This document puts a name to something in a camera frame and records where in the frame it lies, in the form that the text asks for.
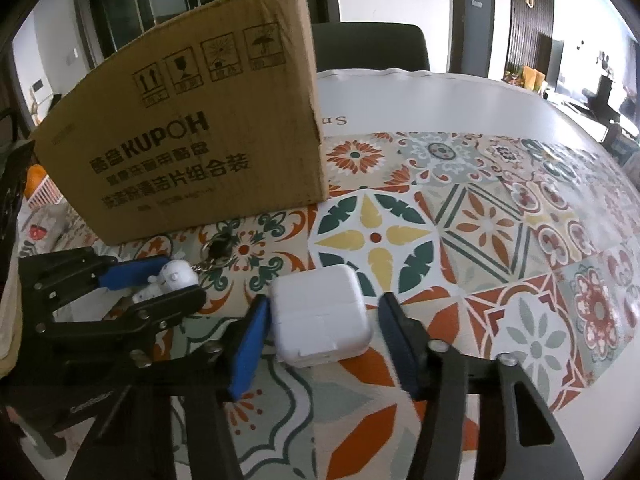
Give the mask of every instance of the orange object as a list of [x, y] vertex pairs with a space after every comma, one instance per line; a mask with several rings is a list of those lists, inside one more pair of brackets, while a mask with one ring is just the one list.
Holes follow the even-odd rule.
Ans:
[[24, 196], [28, 198], [38, 189], [38, 186], [47, 176], [47, 171], [39, 164], [30, 166], [27, 170], [27, 184], [24, 187]]

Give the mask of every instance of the patterned tablecloth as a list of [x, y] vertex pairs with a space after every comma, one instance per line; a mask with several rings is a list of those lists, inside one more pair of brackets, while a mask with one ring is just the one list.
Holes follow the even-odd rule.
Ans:
[[[117, 248], [77, 218], [56, 247], [197, 262], [208, 238], [232, 234], [228, 266], [203, 277], [205, 307], [159, 333], [156, 359], [217, 338], [276, 276], [342, 263], [356, 270], [374, 326], [367, 352], [298, 369], [280, 364], [270, 342], [252, 389], [226, 405], [246, 478], [405, 478], [425, 405], [398, 387], [375, 310], [385, 291], [462, 352], [516, 354], [555, 412], [588, 394], [634, 337], [640, 196], [608, 156], [417, 132], [331, 137], [325, 153], [331, 198], [317, 206]], [[470, 403], [463, 471], [472, 468], [477, 421]], [[178, 474], [188, 478], [178, 399], [173, 427]]]

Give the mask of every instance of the cardboard box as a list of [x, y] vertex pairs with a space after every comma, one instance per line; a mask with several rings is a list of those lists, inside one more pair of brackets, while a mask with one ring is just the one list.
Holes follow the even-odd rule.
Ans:
[[33, 133], [107, 244], [327, 198], [306, 0], [217, 0], [136, 39]]

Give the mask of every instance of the black chair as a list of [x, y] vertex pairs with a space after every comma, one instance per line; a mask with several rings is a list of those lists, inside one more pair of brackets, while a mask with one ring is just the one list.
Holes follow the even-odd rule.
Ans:
[[341, 22], [312, 25], [316, 67], [428, 70], [424, 34], [416, 25]]

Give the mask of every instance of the white plastic box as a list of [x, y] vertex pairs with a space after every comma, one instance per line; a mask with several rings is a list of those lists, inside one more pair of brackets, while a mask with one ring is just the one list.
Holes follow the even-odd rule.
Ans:
[[271, 313], [278, 358], [295, 367], [363, 354], [373, 334], [358, 278], [347, 265], [276, 278]]

